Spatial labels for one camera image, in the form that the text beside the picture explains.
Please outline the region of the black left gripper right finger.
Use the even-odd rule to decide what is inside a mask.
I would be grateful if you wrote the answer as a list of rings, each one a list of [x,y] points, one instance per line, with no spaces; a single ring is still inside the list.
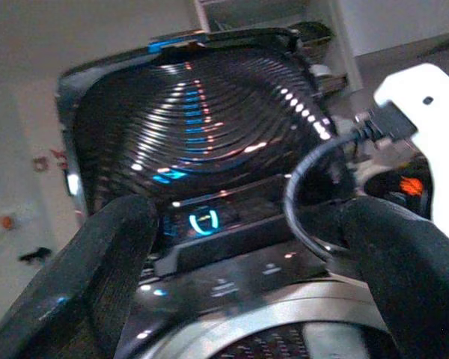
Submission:
[[[404,358],[449,358],[449,238],[374,197],[341,212],[343,234]]]

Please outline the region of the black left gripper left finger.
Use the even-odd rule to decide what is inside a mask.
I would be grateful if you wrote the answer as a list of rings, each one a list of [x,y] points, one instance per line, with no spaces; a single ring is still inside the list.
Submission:
[[[113,358],[158,224],[139,195],[88,218],[0,321],[0,358]]]

